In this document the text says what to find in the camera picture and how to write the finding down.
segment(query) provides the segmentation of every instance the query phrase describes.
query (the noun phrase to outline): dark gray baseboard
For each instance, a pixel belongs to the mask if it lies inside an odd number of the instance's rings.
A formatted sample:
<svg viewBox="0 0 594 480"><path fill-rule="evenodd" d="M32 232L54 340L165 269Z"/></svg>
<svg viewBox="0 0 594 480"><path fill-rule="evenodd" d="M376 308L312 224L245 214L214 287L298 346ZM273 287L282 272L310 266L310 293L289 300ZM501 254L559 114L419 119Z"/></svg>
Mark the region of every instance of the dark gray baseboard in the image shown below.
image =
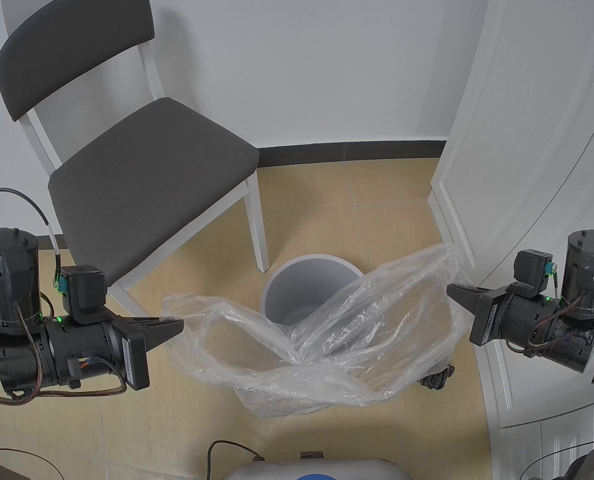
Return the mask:
<svg viewBox="0 0 594 480"><path fill-rule="evenodd" d="M68 249L68 245L66 245L66 240L63 239L63 235L55 235L55 238L57 238L57 245L59 246L59 249ZM39 235L37 236L37 240L39 240L40 251L45 251L53 248L50 236Z"/></svg>
<svg viewBox="0 0 594 480"><path fill-rule="evenodd" d="M445 145L445 140L380 140L259 148L259 166L386 158L438 158Z"/></svg>

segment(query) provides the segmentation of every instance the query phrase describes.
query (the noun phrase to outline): chair leg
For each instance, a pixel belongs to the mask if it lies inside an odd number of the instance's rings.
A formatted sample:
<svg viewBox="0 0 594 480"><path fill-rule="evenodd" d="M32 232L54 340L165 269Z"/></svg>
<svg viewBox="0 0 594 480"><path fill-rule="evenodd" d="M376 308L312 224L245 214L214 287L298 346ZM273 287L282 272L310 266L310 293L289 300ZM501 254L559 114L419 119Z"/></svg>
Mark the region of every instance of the chair leg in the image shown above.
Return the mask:
<svg viewBox="0 0 594 480"><path fill-rule="evenodd" d="M244 196L244 201L246 203L246 213L248 213L250 235L253 238L257 267L261 272L266 272L270 268L270 262L268 261L268 247L266 246L266 232L264 231L264 216L261 213L257 171L246 179L246 185L248 185L248 193Z"/></svg>
<svg viewBox="0 0 594 480"><path fill-rule="evenodd" d="M124 309L135 317L152 316L145 312L139 303L126 292L118 283L113 284L108 288L108 293L121 304Z"/></svg>

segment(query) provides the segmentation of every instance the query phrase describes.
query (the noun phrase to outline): floor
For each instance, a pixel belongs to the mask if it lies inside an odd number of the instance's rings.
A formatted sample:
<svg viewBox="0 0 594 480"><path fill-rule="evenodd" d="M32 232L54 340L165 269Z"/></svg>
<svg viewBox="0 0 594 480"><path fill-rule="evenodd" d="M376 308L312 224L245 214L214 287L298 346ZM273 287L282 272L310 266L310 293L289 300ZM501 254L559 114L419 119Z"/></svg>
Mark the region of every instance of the floor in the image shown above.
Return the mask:
<svg viewBox="0 0 594 480"><path fill-rule="evenodd" d="M243 202L233 206L131 291L157 315L171 292L228 297L257 309L264 283L285 261L307 253L340 256L370 271L441 241L427 203L436 159L309 164L259 170L271 268L255 267ZM64 261L72 261L68 253ZM44 291L53 257L41 252ZM108 307L122 312L110 299ZM262 419L227 388L206 386L175 370L165 348L149 353L150 388L105 399L38 399L0 406L0 447L41 454L67 480L205 478L206 450L235 440L267 460L300 451L327 458L383 458L413 479L491 478L484 400L467 337L452 359L445 389L414 384L389 403L334 407L307 416ZM110 387L110 376L84 388ZM213 479L250 460L223 445ZM0 452L0 463L32 478L58 479L39 459Z"/></svg>

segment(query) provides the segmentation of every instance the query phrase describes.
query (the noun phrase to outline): plastic bag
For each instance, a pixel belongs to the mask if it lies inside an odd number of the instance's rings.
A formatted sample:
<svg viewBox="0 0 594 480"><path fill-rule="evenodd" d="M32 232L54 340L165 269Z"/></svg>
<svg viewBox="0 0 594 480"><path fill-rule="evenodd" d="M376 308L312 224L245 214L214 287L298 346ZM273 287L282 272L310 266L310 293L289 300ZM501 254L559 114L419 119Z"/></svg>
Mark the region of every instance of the plastic bag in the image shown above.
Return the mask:
<svg viewBox="0 0 594 480"><path fill-rule="evenodd" d="M281 330L223 298L171 295L162 318L184 319L166 344L193 378L233 388L259 416L391 399L443 371L473 316L446 295L465 283L461 255L438 244L384 264Z"/></svg>

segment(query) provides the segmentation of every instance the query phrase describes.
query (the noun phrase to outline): chair seat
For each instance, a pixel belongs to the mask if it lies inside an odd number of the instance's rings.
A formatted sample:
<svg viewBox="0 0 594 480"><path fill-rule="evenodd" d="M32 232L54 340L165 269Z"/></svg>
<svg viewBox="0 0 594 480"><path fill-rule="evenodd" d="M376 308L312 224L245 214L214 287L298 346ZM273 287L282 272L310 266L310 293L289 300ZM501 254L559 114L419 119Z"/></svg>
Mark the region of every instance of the chair seat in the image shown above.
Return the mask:
<svg viewBox="0 0 594 480"><path fill-rule="evenodd" d="M255 172L259 151L161 98L69 158L48 183L77 264L110 286Z"/></svg>

